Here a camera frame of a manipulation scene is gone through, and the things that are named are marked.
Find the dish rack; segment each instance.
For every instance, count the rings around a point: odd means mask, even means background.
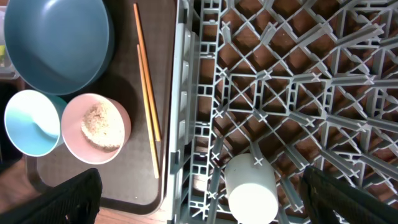
[[[247,152],[275,170],[275,222],[310,223],[297,192],[309,165],[397,208],[397,8],[388,0],[179,0],[169,223],[237,223],[223,171]]]

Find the chopstick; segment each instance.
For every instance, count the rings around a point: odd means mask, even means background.
[[[152,129],[152,121],[150,118],[150,108],[148,103],[148,93],[147,93],[147,86],[145,83],[145,76],[144,76],[144,69],[142,66],[142,57],[140,46],[137,44],[137,52],[138,52],[138,62],[139,62],[139,71],[141,75],[141,85],[142,85],[142,95],[144,96],[144,107],[145,107],[145,116],[147,119],[147,126],[148,126],[148,135],[149,135],[149,144],[150,144],[150,153],[152,155],[152,164],[154,166],[154,174],[155,178],[159,178],[159,164],[157,162],[157,151],[154,142],[154,130]]]
[[[145,48],[145,43],[144,43],[144,36],[142,34],[141,20],[139,18],[137,3],[134,3],[134,15],[136,17],[138,40],[139,40],[139,46],[140,46],[141,55],[142,55],[142,58],[141,58],[142,65],[144,67],[145,81],[146,81],[148,96],[149,96],[150,113],[152,115],[152,121],[154,123],[155,138],[156,138],[156,141],[160,141],[161,136],[160,136],[159,119],[157,117],[154,91],[152,89],[152,81],[150,79],[147,52],[145,50],[146,48]]]

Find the cup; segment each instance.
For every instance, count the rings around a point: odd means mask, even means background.
[[[96,149],[85,138],[81,131],[81,122],[85,113],[97,103],[111,103],[119,112],[123,121],[123,136],[120,147],[113,152],[104,152]],[[131,133],[131,120],[124,107],[112,99],[94,93],[86,93],[75,97],[69,102],[63,112],[61,129],[63,140],[69,151],[79,160],[93,165],[105,164],[114,159],[125,145]]]
[[[13,145],[28,156],[40,157],[63,144],[61,116],[67,103],[35,90],[15,94],[8,102],[4,125]]]
[[[254,165],[252,155],[232,158],[225,168],[229,209],[243,224],[270,223],[278,212],[278,197],[272,166]]]

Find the pink cup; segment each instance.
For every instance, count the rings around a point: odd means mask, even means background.
[[[123,120],[124,140],[120,148],[113,152],[103,152],[91,146],[81,131],[81,122],[85,113],[95,104],[108,101],[112,103]],[[61,130],[63,140],[69,151],[79,160],[88,164],[104,164],[115,158],[125,145],[131,133],[130,117],[120,103],[94,93],[86,93],[75,97],[69,102],[62,115]]]

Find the dark blue bowl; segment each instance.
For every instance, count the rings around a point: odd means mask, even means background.
[[[102,0],[12,0],[4,18],[6,48],[35,89],[66,95],[95,81],[114,48]]]

